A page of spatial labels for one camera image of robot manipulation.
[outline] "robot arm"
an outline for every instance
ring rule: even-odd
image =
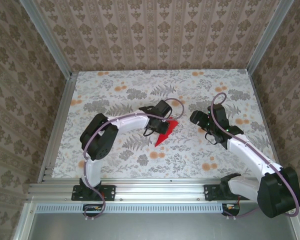
[[[221,104],[213,105],[213,114],[223,129],[244,142],[249,142],[240,128],[229,125],[225,109]],[[219,143],[225,149],[236,154],[256,177],[256,180],[250,180],[239,173],[223,177],[218,191],[209,193],[209,200],[214,200],[218,195],[222,196],[225,200],[236,195],[243,196],[258,203],[262,212],[269,218],[288,212],[296,207],[294,199],[286,185],[283,184],[278,174],[269,167],[269,164],[266,164],[247,144],[224,133],[215,125],[210,107],[208,107],[208,114],[202,111],[194,111],[190,117],[190,121],[206,131],[206,139],[207,135],[212,135],[214,136],[215,144]],[[251,143],[249,145],[261,154],[262,157],[265,157],[282,174],[295,193],[300,206],[300,188],[297,173],[291,167],[283,168],[266,157]]]
[[[161,100],[156,106],[145,106],[139,108],[134,113],[129,113],[122,116],[106,117],[102,113],[97,114],[80,137],[82,149],[84,149],[92,137],[92,135],[104,123],[115,120],[104,127],[104,130],[99,132],[92,140],[87,148],[87,153],[90,159],[86,162],[86,178],[89,184],[96,188],[101,183],[101,168],[102,159],[110,152],[117,135],[127,133],[135,129],[145,129],[144,136],[147,130],[159,134],[165,134],[169,127],[168,121],[163,121],[155,117],[141,115],[151,114],[164,118],[167,114],[171,114],[172,108],[165,101]],[[82,187],[88,186],[86,179],[82,177],[80,181]]]

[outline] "floral tablecloth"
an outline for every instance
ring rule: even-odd
[[[209,143],[205,132],[189,121],[193,111],[207,112],[219,92],[228,96],[223,106],[230,124],[239,126],[274,160],[245,69],[89,71],[78,75],[52,177],[81,177],[84,158],[79,137],[96,114],[124,115],[167,98],[177,98],[185,106],[173,133],[157,147],[159,135],[144,137],[143,129],[117,136],[103,159],[103,178],[221,178],[230,173],[253,177],[236,155]],[[178,116],[181,105],[168,103],[172,116]]]

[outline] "purple cable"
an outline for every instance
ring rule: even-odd
[[[215,118],[215,115],[214,115],[214,104],[215,104],[215,101],[217,99],[217,97],[219,97],[220,95],[224,95],[224,99],[222,100],[222,102],[220,102],[219,104],[222,104],[226,99],[227,99],[227,94],[225,94],[224,92],[220,92],[218,93],[217,95],[214,96],[212,102],[211,102],[211,116],[212,116],[212,119],[215,123],[215,125],[221,130],[223,131],[225,134],[228,134],[230,137],[238,140],[239,142],[243,143],[244,145],[246,145],[247,147],[249,147],[259,158],[261,158],[265,164],[267,164],[278,176],[279,178],[282,180],[282,182],[284,183],[284,185],[286,186],[286,188],[289,190],[289,192],[291,193],[292,195],[292,198],[294,200],[294,203],[295,203],[295,212],[293,214],[289,214],[289,213],[285,213],[285,215],[289,216],[289,217],[295,217],[298,215],[299,213],[299,202],[298,202],[298,199],[297,199],[297,196],[296,194],[294,193],[293,189],[291,188],[291,186],[289,185],[289,183],[287,182],[287,180],[285,180],[284,176],[282,176],[282,174],[264,157],[262,156],[257,150],[255,150],[254,147],[252,147],[248,142],[242,140],[241,138],[229,133],[228,131],[226,131],[225,129],[223,129],[219,123],[217,122],[216,118]],[[255,212],[257,210],[257,208],[255,210],[252,210],[250,212],[247,212],[243,215],[241,215],[242,217],[244,216],[247,216],[253,212]]]
[[[165,101],[168,101],[168,100],[175,100],[177,102],[179,102],[182,106],[182,112],[181,114],[176,117],[176,118],[164,118],[164,117],[160,117],[160,116],[156,116],[156,115],[153,115],[153,114],[148,114],[148,113],[131,113],[131,114],[128,114],[128,115],[124,115],[124,116],[119,116],[119,117],[116,117],[114,119],[111,119],[107,122],[105,122],[104,124],[101,125],[101,127],[99,127],[95,133],[91,136],[91,138],[89,139],[89,141],[86,143],[85,147],[84,147],[84,150],[83,150],[83,157],[85,158],[85,161],[84,161],[84,165],[83,165],[83,177],[84,177],[84,180],[85,180],[85,183],[86,185],[92,189],[96,194],[98,194],[98,196],[102,199],[102,209],[101,211],[98,213],[98,215],[94,216],[94,217],[90,217],[90,216],[87,216],[87,209],[88,208],[92,208],[92,206],[86,206],[86,208],[84,209],[84,212],[83,212],[83,215],[85,216],[85,219],[96,219],[98,217],[101,216],[101,214],[105,211],[106,209],[106,201],[105,201],[105,198],[101,195],[101,193],[94,189],[93,186],[90,185],[90,183],[88,182],[88,178],[87,178],[87,161],[89,159],[89,157],[87,156],[87,150],[88,150],[88,147],[89,145],[91,144],[91,142],[93,141],[93,139],[97,136],[97,134],[102,130],[104,129],[105,126],[107,126],[108,124],[110,123],[113,123],[113,122],[116,122],[118,120],[122,120],[122,119],[125,119],[125,118],[129,118],[129,117],[132,117],[132,116],[147,116],[147,117],[153,117],[153,118],[157,118],[157,119],[161,119],[161,120],[165,120],[165,121],[174,121],[174,120],[177,120],[179,118],[181,118],[185,112],[185,106],[183,105],[183,103],[179,100],[179,99],[176,99],[176,98],[167,98]]]

